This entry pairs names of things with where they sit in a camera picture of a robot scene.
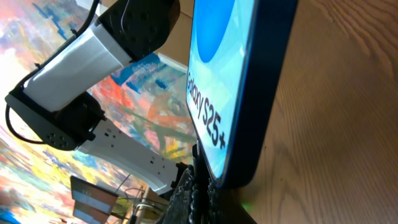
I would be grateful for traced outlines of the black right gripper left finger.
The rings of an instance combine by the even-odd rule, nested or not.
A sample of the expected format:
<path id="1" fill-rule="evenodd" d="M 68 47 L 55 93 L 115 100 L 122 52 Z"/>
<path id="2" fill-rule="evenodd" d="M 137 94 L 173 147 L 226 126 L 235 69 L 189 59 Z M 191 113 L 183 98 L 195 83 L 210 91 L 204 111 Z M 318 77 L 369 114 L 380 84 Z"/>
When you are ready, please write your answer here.
<path id="1" fill-rule="evenodd" d="M 189 165 L 170 198 L 169 205 L 157 224 L 194 224 L 197 223 L 198 184 L 194 167 Z"/>

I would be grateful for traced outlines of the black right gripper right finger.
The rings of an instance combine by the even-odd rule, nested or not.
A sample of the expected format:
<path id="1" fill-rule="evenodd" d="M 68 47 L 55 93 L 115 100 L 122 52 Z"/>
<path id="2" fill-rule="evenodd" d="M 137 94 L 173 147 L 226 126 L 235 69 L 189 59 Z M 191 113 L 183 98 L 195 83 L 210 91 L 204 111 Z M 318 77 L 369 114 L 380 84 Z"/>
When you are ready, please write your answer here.
<path id="1" fill-rule="evenodd" d="M 241 205 L 233 189 L 219 189 L 210 181 L 208 185 L 208 222 L 211 224 L 256 224 Z"/>

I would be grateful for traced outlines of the blue screen smartphone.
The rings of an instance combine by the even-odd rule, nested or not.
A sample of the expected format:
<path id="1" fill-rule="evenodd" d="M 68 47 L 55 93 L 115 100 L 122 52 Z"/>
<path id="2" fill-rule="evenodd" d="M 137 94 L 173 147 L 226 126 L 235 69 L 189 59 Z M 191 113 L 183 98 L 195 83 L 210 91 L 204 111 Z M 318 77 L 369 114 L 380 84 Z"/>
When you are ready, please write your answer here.
<path id="1" fill-rule="evenodd" d="M 186 102 L 220 189 L 257 169 L 297 0 L 196 0 Z"/>

